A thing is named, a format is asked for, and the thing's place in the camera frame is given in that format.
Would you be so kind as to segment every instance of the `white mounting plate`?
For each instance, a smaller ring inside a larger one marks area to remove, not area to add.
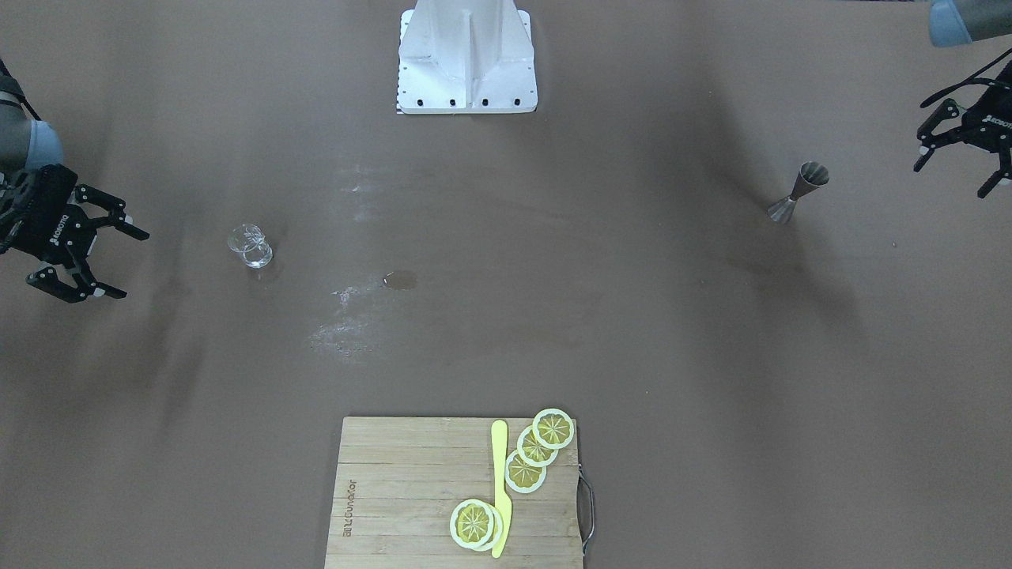
[[[415,10],[406,10],[401,14],[402,42],[414,13]],[[530,14],[524,10],[516,10],[516,13],[530,42]],[[473,42],[481,39],[472,38]],[[471,52],[476,47],[459,48]],[[481,69],[475,71],[475,75],[482,76],[471,81],[469,92],[466,78],[450,76],[438,62],[422,63],[402,58],[398,66],[397,111],[406,114],[502,114],[531,112],[537,108],[533,57],[500,60],[484,74]]]

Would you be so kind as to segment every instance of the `gray tabletop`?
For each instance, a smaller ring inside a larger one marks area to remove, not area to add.
[[[920,101],[1007,40],[933,49],[922,3],[529,0],[537,111],[418,117],[410,7],[4,3],[68,166],[152,238],[98,240],[122,301],[0,258],[0,567],[319,568],[342,417],[549,406],[588,568],[1012,563],[1012,195],[961,145],[911,171]],[[831,181],[777,226],[808,160]]]

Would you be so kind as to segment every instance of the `wooden cutting board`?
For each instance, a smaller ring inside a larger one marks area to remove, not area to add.
[[[549,466],[544,484],[513,499],[499,559],[449,536],[461,500],[494,503],[495,419],[345,417],[325,569],[580,569],[577,439]],[[506,419],[509,452],[533,419]]]

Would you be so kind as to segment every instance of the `white metal base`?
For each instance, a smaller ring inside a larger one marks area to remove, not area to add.
[[[418,0],[401,15],[398,111],[534,110],[530,37],[530,14],[513,0]]]

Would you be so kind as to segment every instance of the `lemon slice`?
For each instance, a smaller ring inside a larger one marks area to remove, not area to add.
[[[495,547],[496,542],[498,542],[499,538],[502,537],[503,516],[501,513],[499,513],[499,510],[496,509],[495,506],[492,506],[492,521],[493,521],[493,526],[495,527],[495,530],[493,530],[492,532],[492,538],[490,538],[489,542],[484,546],[475,548],[475,551],[489,551],[490,549]]]
[[[545,449],[558,451],[573,440],[576,424],[562,409],[544,409],[534,415],[534,438]]]
[[[520,432],[520,436],[516,439],[516,452],[523,462],[532,467],[546,467],[559,456],[559,451],[545,449],[534,438],[534,425]]]
[[[534,467],[523,462],[520,455],[513,451],[506,458],[506,485],[514,492],[529,494],[544,484],[544,475],[549,469]]]
[[[465,549],[484,546],[492,538],[495,517],[492,506],[482,500],[465,500],[449,516],[449,535]]]

